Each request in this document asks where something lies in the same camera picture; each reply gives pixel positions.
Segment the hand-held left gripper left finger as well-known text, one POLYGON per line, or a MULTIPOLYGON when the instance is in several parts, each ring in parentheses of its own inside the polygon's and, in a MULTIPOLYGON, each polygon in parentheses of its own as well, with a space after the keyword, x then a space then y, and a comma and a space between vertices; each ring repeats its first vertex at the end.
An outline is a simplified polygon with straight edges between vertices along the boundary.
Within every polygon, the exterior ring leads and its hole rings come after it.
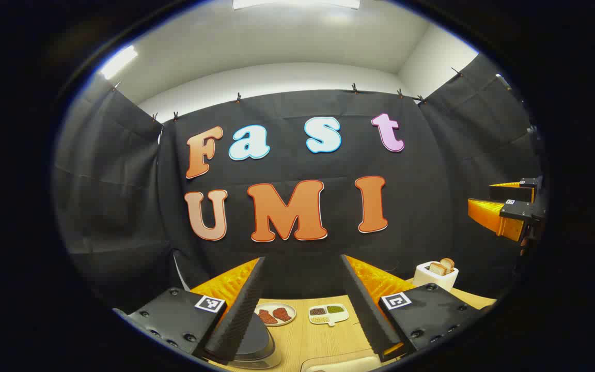
POLYGON ((265 260, 236 266, 196 289, 170 287, 131 313, 118 308, 114 313, 179 355, 227 364, 255 315, 265 260))

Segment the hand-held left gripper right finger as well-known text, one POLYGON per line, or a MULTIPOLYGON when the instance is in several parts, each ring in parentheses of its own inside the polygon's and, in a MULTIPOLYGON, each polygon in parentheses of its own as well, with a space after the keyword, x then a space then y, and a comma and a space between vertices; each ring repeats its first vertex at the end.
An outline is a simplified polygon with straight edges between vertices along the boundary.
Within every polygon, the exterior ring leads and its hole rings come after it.
POLYGON ((437 283, 413 285, 354 257, 340 261, 346 294, 382 362, 441 344, 490 310, 437 283))

